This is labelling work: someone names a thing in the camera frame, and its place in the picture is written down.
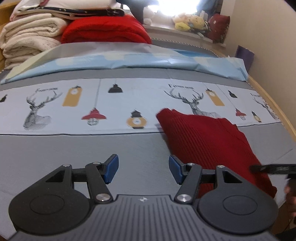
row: pillowcase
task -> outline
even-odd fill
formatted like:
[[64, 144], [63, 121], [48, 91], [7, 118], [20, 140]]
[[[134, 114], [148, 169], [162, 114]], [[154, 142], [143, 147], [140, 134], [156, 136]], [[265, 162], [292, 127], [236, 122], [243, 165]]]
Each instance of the pillowcase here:
[[224, 43], [229, 24], [230, 16], [214, 14], [209, 20], [210, 31], [207, 37], [213, 40], [213, 43]]

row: human hand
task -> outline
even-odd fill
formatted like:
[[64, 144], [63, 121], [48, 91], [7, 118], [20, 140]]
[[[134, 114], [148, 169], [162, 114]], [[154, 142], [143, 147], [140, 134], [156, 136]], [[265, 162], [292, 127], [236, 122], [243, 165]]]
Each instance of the human hand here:
[[284, 189], [290, 218], [296, 217], [296, 180], [290, 179]]

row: folded red blanket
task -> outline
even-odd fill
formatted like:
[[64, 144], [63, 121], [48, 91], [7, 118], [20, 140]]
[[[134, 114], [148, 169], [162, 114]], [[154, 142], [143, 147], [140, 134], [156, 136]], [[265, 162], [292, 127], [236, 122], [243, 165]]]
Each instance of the folded red blanket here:
[[[204, 169], [224, 165], [274, 198], [276, 187], [268, 175], [250, 173], [249, 166], [260, 162], [236, 125], [224, 118], [184, 115], [169, 109], [163, 109], [156, 117], [168, 137], [171, 152], [183, 163], [196, 163]], [[199, 196], [212, 189], [212, 184], [201, 184]]]
[[134, 42], [151, 44], [145, 28], [130, 15], [102, 16], [74, 20], [64, 31], [62, 43]]

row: antlers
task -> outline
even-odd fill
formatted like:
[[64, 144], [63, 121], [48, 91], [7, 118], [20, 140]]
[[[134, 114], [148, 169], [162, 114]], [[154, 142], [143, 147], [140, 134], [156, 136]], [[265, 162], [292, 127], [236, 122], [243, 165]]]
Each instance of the antlers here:
[[28, 103], [29, 105], [35, 106], [35, 100], [36, 100], [36, 98], [34, 98], [33, 100], [30, 99], [33, 95], [31, 95], [29, 98], [27, 97], [27, 98], [26, 98], [26, 101], [27, 101], [27, 103]]
[[263, 102], [264, 104], [262, 104], [262, 103], [260, 103], [259, 101], [257, 101], [257, 100], [255, 99], [255, 97], [254, 97], [253, 100], [255, 100], [258, 104], [262, 105], [264, 108], [267, 107], [267, 103], [266, 103], [265, 101]]
[[[54, 91], [54, 96], [53, 96], [52, 98], [47, 97], [45, 101], [41, 102], [41, 103], [37, 106], [37, 108], [42, 108], [46, 103], [51, 102], [51, 101], [53, 101], [53, 100], [59, 98], [62, 94], [63, 94], [63, 93], [57, 95], [56, 92]], [[27, 103], [28, 103], [29, 105], [32, 105], [32, 106], [35, 107], [35, 100], [36, 100], [36, 98], [34, 98], [34, 99], [31, 100], [31, 97], [32, 97], [33, 95], [31, 95], [29, 98], [27, 97], [27, 98], [26, 98], [26, 101], [27, 101]]]
[[164, 91], [167, 95], [169, 95], [169, 96], [171, 96], [171, 97], [173, 97], [173, 98], [175, 98], [175, 99], [180, 99], [180, 100], [182, 100], [184, 103], [186, 103], [186, 104], [190, 104], [190, 103], [197, 103], [199, 100], [201, 100], [202, 98], [203, 98], [203, 93], [202, 93], [202, 95], [200, 95], [199, 93], [197, 93], [196, 91], [194, 91], [197, 95], [198, 95], [198, 98], [195, 96], [195, 95], [193, 95], [194, 96], [194, 99], [192, 99], [192, 102], [190, 102], [190, 101], [188, 101], [185, 97], [183, 97], [183, 96], [181, 96], [180, 95], [180, 93], [178, 93], [178, 96], [177, 95], [174, 95], [173, 94], [173, 90], [174, 90], [174, 88], [173, 89], [171, 89], [171, 91], [170, 91], [170, 93], [167, 93], [166, 91]]
[[53, 100], [59, 98], [61, 95], [62, 95], [62, 93], [59, 94], [59, 95], [57, 95], [56, 92], [54, 91], [54, 96], [53, 96], [52, 98], [47, 97], [46, 100], [43, 101], [43, 102], [41, 102], [39, 106], [41, 106], [41, 105], [45, 105], [46, 103], [51, 102], [51, 101], [53, 101]]

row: stuffed toy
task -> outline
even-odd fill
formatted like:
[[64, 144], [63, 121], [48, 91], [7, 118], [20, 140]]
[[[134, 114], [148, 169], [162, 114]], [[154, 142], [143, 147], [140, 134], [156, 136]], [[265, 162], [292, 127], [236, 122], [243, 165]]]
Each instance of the stuffed toy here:
[[154, 16], [154, 12], [150, 8], [144, 7], [144, 9], [143, 9], [144, 24], [151, 25], [152, 24], [151, 19], [153, 18], [153, 16]]
[[175, 23], [175, 29], [183, 32], [199, 32], [207, 30], [206, 22], [203, 20], [203, 18], [197, 15], [181, 13], [177, 16], [174, 16], [173, 21]]
[[205, 21], [201, 17], [199, 17], [197, 15], [191, 15], [191, 17], [189, 18], [188, 25], [191, 28], [204, 30], [206, 24], [205, 24]]

